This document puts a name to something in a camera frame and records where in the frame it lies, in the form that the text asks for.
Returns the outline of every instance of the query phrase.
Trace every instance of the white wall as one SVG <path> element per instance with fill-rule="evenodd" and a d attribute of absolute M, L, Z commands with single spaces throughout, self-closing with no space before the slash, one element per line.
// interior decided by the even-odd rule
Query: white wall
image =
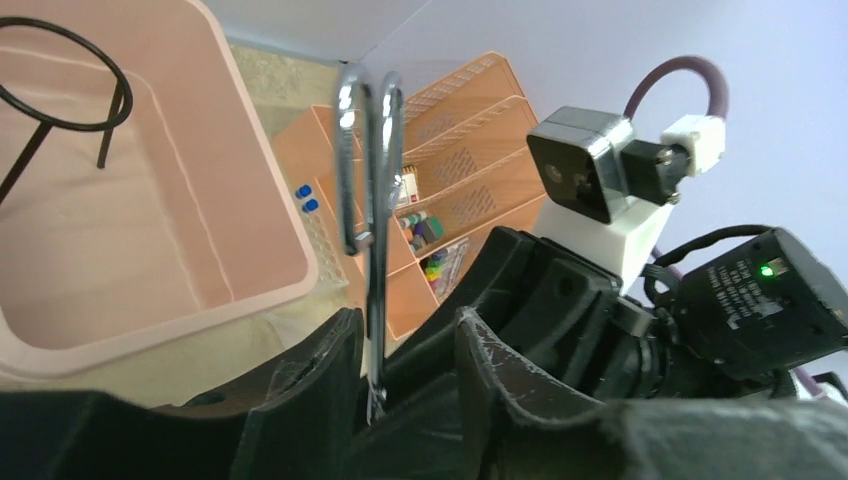
<path fill-rule="evenodd" d="M 540 119 L 562 105 L 621 111 L 662 61 L 711 58 L 731 85 L 727 155 L 684 182 L 660 246 L 728 224 L 782 225 L 848 284 L 848 2 L 433 0 L 363 61 L 375 75 L 400 70 L 412 92 L 488 50 L 510 59 Z M 657 140 L 705 106 L 701 81 L 678 73 L 648 95 L 635 125 Z M 814 369 L 838 366 L 848 380 L 846 359 Z"/>
<path fill-rule="evenodd" d="M 429 0 L 201 0 L 230 39 L 300 57 L 358 60 Z"/>

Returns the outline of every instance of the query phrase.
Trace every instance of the white plug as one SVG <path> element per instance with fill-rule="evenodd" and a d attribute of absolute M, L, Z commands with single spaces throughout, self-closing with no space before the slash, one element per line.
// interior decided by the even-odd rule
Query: white plug
<path fill-rule="evenodd" d="M 713 167 L 724 156 L 727 127 L 713 115 L 686 115 L 660 136 L 664 145 L 680 145 L 689 152 L 687 175 L 695 177 Z"/>

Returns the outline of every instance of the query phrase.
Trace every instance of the white mount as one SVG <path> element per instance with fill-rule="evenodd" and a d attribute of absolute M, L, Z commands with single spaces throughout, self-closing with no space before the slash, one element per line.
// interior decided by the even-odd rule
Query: white mount
<path fill-rule="evenodd" d="M 662 133 L 662 143 L 677 144 L 690 156 L 688 176 L 697 176 L 724 155 L 724 119 L 686 115 Z M 550 239 L 621 277 L 621 292 L 630 289 L 671 215 L 673 205 L 659 206 L 629 197 L 628 209 L 609 225 L 546 198 L 533 235 Z"/>

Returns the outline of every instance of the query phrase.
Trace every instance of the chrome hook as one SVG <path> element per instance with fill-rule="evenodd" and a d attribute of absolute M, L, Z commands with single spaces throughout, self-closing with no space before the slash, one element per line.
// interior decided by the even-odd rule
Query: chrome hook
<path fill-rule="evenodd" d="M 370 389 L 367 415 L 370 424 L 383 415 L 386 404 L 383 367 L 386 356 L 388 225 L 400 193 L 403 93 L 400 75 L 391 72 L 383 79 L 379 99 L 375 99 L 365 68 L 356 64 L 342 69 L 337 93 L 334 129 L 339 232 L 346 255 L 365 253 L 365 318 L 369 343 L 366 374 Z M 353 145 L 357 109 L 361 112 L 365 162 L 366 229 L 362 232 L 356 231 L 354 217 Z"/>

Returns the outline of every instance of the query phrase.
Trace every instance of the black wire stand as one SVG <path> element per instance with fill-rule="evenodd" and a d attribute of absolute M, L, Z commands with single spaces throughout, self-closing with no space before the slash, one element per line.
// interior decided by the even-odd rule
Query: black wire stand
<path fill-rule="evenodd" d="M 109 116 L 105 121 L 99 123 L 69 122 L 67 120 L 62 120 L 61 118 L 47 115 L 46 113 L 27 105 L 18 97 L 12 95 L 6 87 L 0 84 L 0 98 L 19 112 L 40 122 L 38 128 L 36 128 L 35 132 L 32 134 L 32 137 L 30 137 L 29 142 L 27 142 L 26 146 L 21 151 L 21 154 L 18 156 L 18 159 L 12 165 L 9 173 L 6 174 L 6 178 L 3 179 L 3 183 L 0 184 L 0 204 L 2 204 L 3 200 L 6 199 L 6 196 L 9 195 L 12 187 L 15 186 L 15 183 L 21 177 L 21 174 L 24 173 L 24 170 L 27 165 L 29 165 L 29 162 L 32 160 L 35 152 L 38 151 L 38 148 L 44 142 L 44 139 L 47 138 L 47 134 L 50 133 L 53 127 L 73 130 L 76 132 L 103 132 L 103 139 L 100 141 L 100 152 L 97 155 L 97 168 L 106 168 L 106 155 L 109 152 L 109 145 L 112 143 L 112 133 L 115 131 L 115 127 L 124 123 L 127 117 L 129 117 L 133 107 L 130 82 L 124 75 L 124 72 L 118 68 L 118 65 L 109 58 L 108 55 L 103 53 L 103 50 L 97 48 L 96 45 L 68 29 L 50 22 L 45 22 L 44 20 L 28 17 L 0 17 L 0 28 L 14 26 L 47 30 L 71 40 L 91 52 L 101 62 L 103 62 L 103 64 L 106 65 L 106 67 L 108 67 L 115 76 L 116 84 L 115 93 L 112 94 L 112 104 L 109 107 Z"/>

